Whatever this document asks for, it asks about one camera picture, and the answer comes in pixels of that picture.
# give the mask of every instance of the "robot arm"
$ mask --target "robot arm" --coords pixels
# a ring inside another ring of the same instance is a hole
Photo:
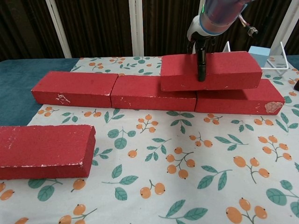
[[[199,81],[206,78],[206,39],[224,33],[238,18],[248,3],[254,0],[203,0],[201,13],[194,17],[187,31],[188,54],[195,44],[198,55]]]

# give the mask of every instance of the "light blue object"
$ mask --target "light blue object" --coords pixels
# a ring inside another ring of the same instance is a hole
[[[249,53],[257,61],[259,66],[263,68],[267,63],[267,59],[270,54],[270,48],[251,46],[249,49]]]

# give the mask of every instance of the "red foam brick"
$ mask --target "red foam brick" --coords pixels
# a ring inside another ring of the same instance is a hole
[[[111,93],[113,108],[194,111],[196,93],[163,92],[160,76],[121,76]]]
[[[94,136],[89,125],[0,126],[0,179],[88,177]]]
[[[111,108],[118,74],[50,71],[32,89],[40,104]]]
[[[241,90],[256,88],[262,70],[246,51],[206,54],[206,79],[198,81],[197,55],[162,57],[161,90]]]
[[[276,115],[285,99],[268,79],[256,89],[198,91],[196,112]]]

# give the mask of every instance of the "dark curtain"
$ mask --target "dark curtain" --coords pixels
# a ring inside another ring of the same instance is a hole
[[[73,57],[131,56],[128,0],[56,0]]]
[[[44,0],[0,0],[0,61],[64,57]]]
[[[187,30],[199,0],[143,0],[144,55],[186,53]]]
[[[251,45],[271,47],[291,0],[256,0],[243,13],[244,19],[261,28],[272,4],[273,20],[259,42],[250,38],[237,20],[225,33],[216,38],[212,46],[207,42],[207,52],[220,52],[227,41],[232,51],[249,50]],[[199,0],[143,0],[144,52],[147,56],[186,53],[187,30],[198,14]]]
[[[287,55],[299,55],[299,20],[285,46]]]

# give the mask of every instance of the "floral tablecloth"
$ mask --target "floral tablecloth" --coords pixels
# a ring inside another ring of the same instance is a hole
[[[72,71],[160,67],[160,57],[81,58]],[[0,223],[299,223],[299,72],[263,78],[286,99],[277,116],[43,105],[29,125],[95,126],[90,176],[0,183]]]

